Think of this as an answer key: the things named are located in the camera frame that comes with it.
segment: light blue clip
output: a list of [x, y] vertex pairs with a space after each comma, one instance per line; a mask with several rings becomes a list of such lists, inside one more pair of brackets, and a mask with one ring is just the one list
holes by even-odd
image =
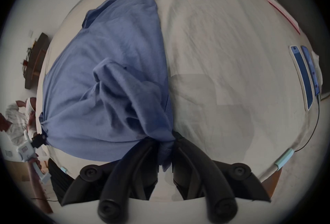
[[66, 169], [66, 168], [64, 168], [64, 167], [61, 167], [61, 170], [62, 170], [64, 173], [68, 174], [68, 173], [67, 173], [67, 169]]
[[286, 152], [285, 152], [285, 154], [283, 154], [282, 156], [281, 156], [281, 158], [279, 158], [276, 162], [275, 162], [275, 164], [277, 165], [277, 171], [279, 170], [279, 169], [281, 169], [282, 167], [283, 167], [283, 165], [285, 165], [286, 163], [287, 163], [287, 161], [291, 158], [291, 156], [293, 155], [293, 153], [294, 153], [294, 150], [293, 149], [288, 149]]

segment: black screw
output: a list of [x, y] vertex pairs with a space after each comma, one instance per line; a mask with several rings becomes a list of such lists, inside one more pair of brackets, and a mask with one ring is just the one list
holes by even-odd
[[231, 220], [237, 213], [237, 205], [233, 199], [223, 199], [216, 204], [216, 215], [223, 221]]
[[99, 213], [106, 219], [114, 220], [120, 215], [120, 207], [113, 201], [103, 201]]
[[243, 167], [236, 167], [235, 170], [234, 170], [234, 173], [237, 176], [242, 176], [245, 173], [245, 169]]
[[90, 168], [86, 171], [86, 176], [92, 177], [94, 175], [96, 175], [96, 170], [94, 168]]

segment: white device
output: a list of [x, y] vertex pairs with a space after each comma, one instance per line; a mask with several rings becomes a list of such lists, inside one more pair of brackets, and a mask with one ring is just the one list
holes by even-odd
[[[31, 141], [29, 140], [26, 130], [24, 131], [24, 137], [25, 137], [26, 141], [17, 147], [17, 152], [19, 153], [22, 161], [27, 162], [31, 158], [36, 158], [37, 155], [35, 153], [35, 148], [31, 145]], [[36, 173], [40, 177], [40, 180], [44, 184], [46, 184], [49, 181], [49, 179], [51, 178], [50, 173], [47, 172], [47, 173], [43, 174], [43, 172], [41, 172], [40, 168], [38, 167], [38, 165], [36, 163], [33, 163], [33, 168], [35, 169]]]

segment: bed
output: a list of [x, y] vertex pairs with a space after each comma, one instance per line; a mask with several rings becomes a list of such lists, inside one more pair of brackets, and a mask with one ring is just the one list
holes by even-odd
[[[53, 37], [42, 84], [54, 61], [81, 29], [86, 12], [105, 0], [81, 0]], [[312, 47], [306, 35], [266, 0], [155, 0], [167, 60], [174, 129], [213, 160], [242, 162], [265, 180], [288, 148], [311, 135], [317, 104], [305, 111], [290, 45]], [[88, 164], [51, 146], [45, 151], [76, 178]]]

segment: blue panel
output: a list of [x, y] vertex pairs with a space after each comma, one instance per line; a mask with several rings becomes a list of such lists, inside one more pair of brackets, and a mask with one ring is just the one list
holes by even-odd
[[311, 89], [311, 82], [310, 82], [310, 79], [308, 76], [307, 68], [306, 68], [303, 57], [301, 56], [301, 53], [300, 53], [300, 50], [298, 49], [298, 47], [292, 46], [291, 50], [292, 50], [294, 57], [296, 58], [301, 76], [303, 78], [306, 97], [307, 97], [307, 108], [309, 109], [311, 107], [311, 104], [313, 103], [313, 92]]
[[307, 47], [301, 46], [301, 49], [302, 49], [302, 51], [304, 53], [306, 62], [308, 63], [308, 68], [310, 70], [310, 74], [311, 74], [311, 77], [313, 79], [315, 96], [317, 96], [320, 93], [320, 88], [318, 86], [318, 81], [317, 81], [317, 76], [316, 76], [316, 72], [315, 72], [315, 67], [314, 67], [313, 61], [311, 60], [311, 56], [310, 56], [310, 54], [308, 52]]

